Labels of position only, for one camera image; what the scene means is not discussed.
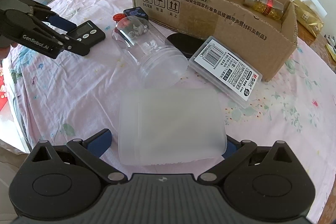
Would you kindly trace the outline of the dark blue toy train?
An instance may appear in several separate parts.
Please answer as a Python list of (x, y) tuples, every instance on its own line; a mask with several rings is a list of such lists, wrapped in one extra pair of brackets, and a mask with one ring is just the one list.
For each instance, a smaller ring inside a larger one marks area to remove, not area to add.
[(113, 21), (118, 23), (120, 20), (122, 20), (123, 18), (127, 16), (136, 16), (142, 19), (149, 20), (147, 13), (144, 12), (141, 7), (133, 7), (130, 9), (125, 9), (123, 13), (114, 14), (114, 16), (112, 16), (112, 19)]

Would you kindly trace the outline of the frosted plastic container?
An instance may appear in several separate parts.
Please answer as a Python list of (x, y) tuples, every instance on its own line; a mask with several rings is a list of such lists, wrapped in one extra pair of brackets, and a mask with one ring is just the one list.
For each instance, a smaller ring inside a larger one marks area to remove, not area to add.
[(124, 165), (163, 165), (221, 156), (222, 110), (212, 89), (142, 89), (122, 94), (118, 152)]

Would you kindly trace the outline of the clear labelled card case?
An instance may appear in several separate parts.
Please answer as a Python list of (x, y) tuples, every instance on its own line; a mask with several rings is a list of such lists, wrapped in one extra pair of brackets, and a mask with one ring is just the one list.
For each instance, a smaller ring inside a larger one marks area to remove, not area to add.
[(263, 77), (213, 36), (192, 55), (189, 67), (244, 109), (254, 100), (255, 90)]

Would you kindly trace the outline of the black jar lid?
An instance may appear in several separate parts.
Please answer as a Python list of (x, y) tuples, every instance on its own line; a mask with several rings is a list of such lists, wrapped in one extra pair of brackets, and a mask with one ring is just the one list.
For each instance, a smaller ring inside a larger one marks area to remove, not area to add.
[(181, 33), (171, 34), (167, 37), (167, 40), (180, 50), (187, 59), (190, 59), (205, 42), (204, 40)]

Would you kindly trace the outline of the jar of gold capsules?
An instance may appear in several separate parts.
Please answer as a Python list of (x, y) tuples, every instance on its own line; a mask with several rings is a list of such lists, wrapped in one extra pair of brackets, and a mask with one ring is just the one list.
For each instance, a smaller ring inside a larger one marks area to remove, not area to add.
[(244, 0), (244, 5), (274, 20), (284, 15), (284, 5), (276, 0)]

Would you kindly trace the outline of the clear plastic jar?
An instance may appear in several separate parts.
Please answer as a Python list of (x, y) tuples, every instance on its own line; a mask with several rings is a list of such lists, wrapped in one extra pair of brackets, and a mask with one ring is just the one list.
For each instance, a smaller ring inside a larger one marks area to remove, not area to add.
[(122, 18), (116, 23), (112, 38), (143, 88), (170, 88), (187, 71), (184, 54), (146, 19)]

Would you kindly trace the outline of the pink floral tablecloth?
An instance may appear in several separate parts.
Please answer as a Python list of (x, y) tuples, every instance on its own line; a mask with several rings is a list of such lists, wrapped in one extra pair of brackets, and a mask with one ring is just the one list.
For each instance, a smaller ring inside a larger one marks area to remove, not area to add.
[[(55, 0), (53, 11), (76, 24), (91, 20), (105, 40), (85, 57), (64, 51), (51, 59), (17, 46), (4, 59), (7, 91), (17, 100), (30, 145), (42, 139), (63, 145), (103, 128), (118, 130), (120, 95), (139, 83), (112, 39), (112, 16), (130, 6), (131, 0)], [(276, 76), (257, 87), (246, 109), (224, 94), (219, 100), (231, 137), (258, 145), (288, 143), (314, 183), (308, 217), (317, 222), (335, 194), (335, 73), (299, 40)]]

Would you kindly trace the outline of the open cardboard box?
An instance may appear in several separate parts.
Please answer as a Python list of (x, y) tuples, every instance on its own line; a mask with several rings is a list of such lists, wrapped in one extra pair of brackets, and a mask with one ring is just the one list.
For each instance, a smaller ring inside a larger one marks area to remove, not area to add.
[(156, 23), (198, 39), (210, 36), (271, 80), (297, 48), (297, 20), (289, 0), (282, 19), (247, 7), (244, 0), (132, 0)]

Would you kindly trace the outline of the gold tissue pack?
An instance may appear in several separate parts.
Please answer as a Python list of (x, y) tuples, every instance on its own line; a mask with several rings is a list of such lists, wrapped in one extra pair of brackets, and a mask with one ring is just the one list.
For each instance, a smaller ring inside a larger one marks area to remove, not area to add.
[(297, 21), (315, 38), (320, 34), (326, 10), (318, 0), (293, 0)]

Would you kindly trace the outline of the black digital timer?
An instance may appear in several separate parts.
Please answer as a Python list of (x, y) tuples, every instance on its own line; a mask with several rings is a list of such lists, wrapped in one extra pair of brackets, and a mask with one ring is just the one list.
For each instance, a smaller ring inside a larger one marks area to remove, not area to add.
[(91, 20), (80, 24), (74, 30), (67, 32), (66, 35), (78, 40), (89, 48), (92, 48), (106, 38), (105, 33)]

